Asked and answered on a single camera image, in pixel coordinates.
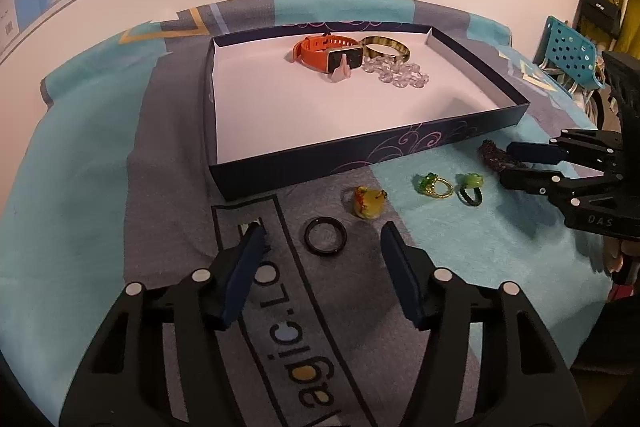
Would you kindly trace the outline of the right hand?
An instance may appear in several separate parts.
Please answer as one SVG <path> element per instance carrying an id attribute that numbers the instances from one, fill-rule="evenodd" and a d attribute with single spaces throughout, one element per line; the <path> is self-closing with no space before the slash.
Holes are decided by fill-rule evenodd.
<path id="1" fill-rule="evenodd" d="M 640 243 L 605 236 L 603 239 L 603 264 L 608 274 L 620 272 L 624 264 L 624 256 L 639 257 Z"/>

